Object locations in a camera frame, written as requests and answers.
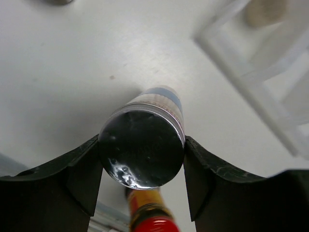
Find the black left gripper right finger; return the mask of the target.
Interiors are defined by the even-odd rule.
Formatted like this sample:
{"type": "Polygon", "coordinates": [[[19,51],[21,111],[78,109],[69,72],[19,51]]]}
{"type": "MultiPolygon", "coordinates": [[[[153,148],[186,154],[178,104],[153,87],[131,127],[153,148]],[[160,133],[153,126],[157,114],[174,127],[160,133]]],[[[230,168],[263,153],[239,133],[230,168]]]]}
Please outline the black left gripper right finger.
{"type": "Polygon", "coordinates": [[[190,136],[183,165],[190,216],[198,232],[308,231],[308,170],[254,175],[190,136]]]}

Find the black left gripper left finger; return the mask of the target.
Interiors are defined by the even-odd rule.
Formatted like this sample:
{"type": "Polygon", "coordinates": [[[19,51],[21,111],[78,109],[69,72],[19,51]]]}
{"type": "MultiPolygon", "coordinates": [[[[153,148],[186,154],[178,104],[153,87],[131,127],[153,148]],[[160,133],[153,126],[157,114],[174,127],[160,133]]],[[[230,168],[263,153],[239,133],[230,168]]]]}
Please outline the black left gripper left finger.
{"type": "Polygon", "coordinates": [[[16,176],[0,178],[2,232],[85,232],[103,167],[98,137],[16,176]]]}

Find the white blue-label silver-lid shaker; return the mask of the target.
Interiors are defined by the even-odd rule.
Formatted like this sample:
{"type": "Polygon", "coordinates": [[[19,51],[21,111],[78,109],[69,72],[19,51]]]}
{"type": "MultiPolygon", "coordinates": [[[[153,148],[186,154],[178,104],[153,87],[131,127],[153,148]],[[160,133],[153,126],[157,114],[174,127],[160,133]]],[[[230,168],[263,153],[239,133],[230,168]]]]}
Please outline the white blue-label silver-lid shaker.
{"type": "Polygon", "coordinates": [[[171,181],[184,160],[184,121],[177,92],[145,90],[111,114],[98,135],[99,156],[115,181],[155,189],[171,181]]]}

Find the beige powder silver-lid jar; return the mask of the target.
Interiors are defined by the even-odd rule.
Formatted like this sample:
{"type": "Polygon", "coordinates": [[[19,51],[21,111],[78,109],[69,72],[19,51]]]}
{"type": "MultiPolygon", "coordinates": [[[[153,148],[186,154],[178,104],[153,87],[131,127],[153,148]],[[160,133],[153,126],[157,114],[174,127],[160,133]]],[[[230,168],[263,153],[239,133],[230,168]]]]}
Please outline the beige powder silver-lid jar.
{"type": "Polygon", "coordinates": [[[288,0],[250,0],[244,9],[244,19],[253,28],[281,22],[287,14],[288,0]]]}

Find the red-cap brown sauce bottle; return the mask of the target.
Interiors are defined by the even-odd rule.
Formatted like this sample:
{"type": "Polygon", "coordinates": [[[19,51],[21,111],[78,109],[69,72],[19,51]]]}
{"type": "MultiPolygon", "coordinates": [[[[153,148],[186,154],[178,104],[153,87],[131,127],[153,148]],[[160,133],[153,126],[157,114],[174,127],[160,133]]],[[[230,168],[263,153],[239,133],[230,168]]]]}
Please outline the red-cap brown sauce bottle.
{"type": "Polygon", "coordinates": [[[171,211],[166,207],[159,188],[125,189],[130,213],[130,232],[179,232],[171,211]]]}

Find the white three-compartment plastic tray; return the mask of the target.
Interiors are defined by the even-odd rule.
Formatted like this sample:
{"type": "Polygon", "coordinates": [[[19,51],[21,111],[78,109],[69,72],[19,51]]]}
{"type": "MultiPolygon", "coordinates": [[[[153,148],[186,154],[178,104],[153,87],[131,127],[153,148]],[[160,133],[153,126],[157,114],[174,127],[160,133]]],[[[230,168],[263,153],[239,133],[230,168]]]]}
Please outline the white three-compartment plastic tray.
{"type": "Polygon", "coordinates": [[[309,3],[253,28],[249,0],[217,0],[195,40],[292,156],[309,157],[309,3]]]}

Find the white-lid dark spice jar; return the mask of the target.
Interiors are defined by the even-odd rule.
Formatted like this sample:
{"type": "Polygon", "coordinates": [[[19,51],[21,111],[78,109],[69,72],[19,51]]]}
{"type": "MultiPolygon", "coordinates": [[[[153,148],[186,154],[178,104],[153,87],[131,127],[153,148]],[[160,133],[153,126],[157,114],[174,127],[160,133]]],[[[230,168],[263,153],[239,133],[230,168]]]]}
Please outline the white-lid dark spice jar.
{"type": "Polygon", "coordinates": [[[71,4],[74,0],[42,0],[42,2],[53,6],[64,6],[71,4]]]}

